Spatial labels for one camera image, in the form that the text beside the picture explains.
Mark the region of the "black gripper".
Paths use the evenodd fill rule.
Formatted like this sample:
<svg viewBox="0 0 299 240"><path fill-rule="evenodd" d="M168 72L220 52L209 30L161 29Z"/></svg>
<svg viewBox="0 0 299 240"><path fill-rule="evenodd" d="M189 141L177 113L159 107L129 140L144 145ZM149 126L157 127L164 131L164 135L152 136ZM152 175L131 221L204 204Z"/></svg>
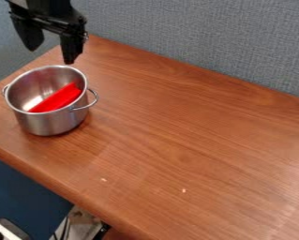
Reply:
<svg viewBox="0 0 299 240"><path fill-rule="evenodd" d="M42 31L60 36L64 63L70 65L82 53L86 18L70 0L5 0L14 31L33 52L44 42Z"/></svg>

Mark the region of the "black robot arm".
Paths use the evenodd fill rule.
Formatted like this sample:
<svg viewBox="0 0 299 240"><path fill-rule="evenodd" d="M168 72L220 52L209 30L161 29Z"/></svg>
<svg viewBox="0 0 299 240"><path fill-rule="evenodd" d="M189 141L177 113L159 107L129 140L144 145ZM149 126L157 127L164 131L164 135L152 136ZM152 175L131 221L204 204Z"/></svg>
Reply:
<svg viewBox="0 0 299 240"><path fill-rule="evenodd" d="M88 39L86 18L70 0L5 0L14 31L26 49L33 52L44 42L46 30L60 37L64 64L70 65L82 53Z"/></svg>

